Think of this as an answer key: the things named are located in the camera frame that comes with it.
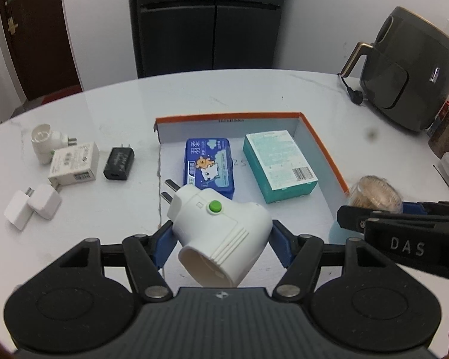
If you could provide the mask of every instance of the power cord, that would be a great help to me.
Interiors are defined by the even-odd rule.
[[[362,101],[364,100],[364,95],[362,94],[362,92],[360,90],[353,90],[349,85],[347,85],[346,81],[340,74],[338,74],[338,76],[345,85],[351,101],[356,105],[361,105]]]

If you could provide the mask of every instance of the white table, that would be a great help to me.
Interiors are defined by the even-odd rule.
[[[358,86],[357,80],[349,81]],[[0,125],[0,340],[14,347],[2,311],[17,284],[85,237],[98,237],[102,244],[119,243],[126,236],[157,229],[156,117],[239,111],[303,112],[349,185],[363,175],[375,174],[388,179],[405,200],[449,200],[448,187],[432,167],[438,159],[428,148],[426,136],[405,132],[369,107],[351,103],[336,75],[206,71],[130,81],[73,95]],[[41,123],[79,142],[96,141],[98,179],[62,188],[63,204],[55,218],[47,221],[34,215],[19,232],[6,221],[3,210],[16,190],[46,182],[49,166],[38,163],[30,142],[30,131]],[[131,144],[135,151],[131,176],[126,182],[108,181],[101,171],[111,147],[120,144]],[[442,323],[431,349],[443,356],[448,346],[449,280],[407,270],[441,302]],[[259,274],[253,283],[259,286]]]

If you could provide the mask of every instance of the air fryer handle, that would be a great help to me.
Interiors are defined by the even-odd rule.
[[[340,76],[342,78],[346,78],[347,76],[349,76],[349,74],[351,73],[352,69],[354,69],[354,66],[357,63],[357,61],[359,60],[359,58],[362,55],[369,55],[371,50],[372,50],[372,46],[370,44],[367,44],[364,42],[359,42],[355,46],[354,51],[352,51],[351,56],[349,57],[346,64],[344,65],[344,67],[340,73]]]

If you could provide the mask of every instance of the white rectangular adapter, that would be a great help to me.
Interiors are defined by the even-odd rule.
[[[51,160],[48,179],[52,185],[71,185],[94,181],[98,170],[99,151],[95,142],[61,148]]]

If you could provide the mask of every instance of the barcode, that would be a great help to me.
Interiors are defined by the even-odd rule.
[[[292,172],[294,173],[298,181],[306,181],[314,178],[311,171],[309,170],[309,167],[307,166],[304,168],[293,168]]]
[[[84,181],[85,179],[87,180],[87,179],[91,178],[91,175],[89,173],[80,173],[80,174],[75,174],[74,177],[77,181]]]

